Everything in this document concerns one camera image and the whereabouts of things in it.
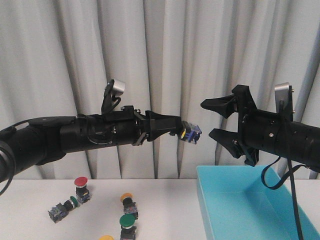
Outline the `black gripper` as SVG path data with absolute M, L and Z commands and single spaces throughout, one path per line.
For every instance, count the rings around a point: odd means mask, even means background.
M 238 112 L 238 133 L 214 128 L 208 135 L 234 158 L 245 155 L 245 164 L 254 167 L 260 150 L 275 153 L 278 115 L 257 109 L 247 85 L 238 84 L 231 92 L 228 96 L 205 99 L 200 106 L 225 119 Z
M 183 129 L 180 116 L 162 115 L 146 110 L 140 114 L 132 105 L 103 115 L 108 126 L 107 137 L 113 146 L 140 146 L 147 139 L 154 141 L 163 134 L 179 136 Z

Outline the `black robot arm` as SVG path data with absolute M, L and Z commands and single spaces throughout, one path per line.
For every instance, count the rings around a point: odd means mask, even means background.
M 139 146 L 169 133 L 183 132 L 181 117 L 150 110 L 140 114 L 133 106 L 103 115 L 38 117 L 27 126 L 0 131 L 0 180 L 32 167 L 62 159 L 67 153 L 121 145 Z
M 205 99 L 200 106 L 225 119 L 238 114 L 237 132 L 215 128 L 209 137 L 234 158 L 245 156 L 245 164 L 252 167 L 263 151 L 319 172 L 320 129 L 293 120 L 293 89 L 288 82 L 277 84 L 274 90 L 275 112 L 258 109 L 247 85 L 238 84 L 231 95 Z

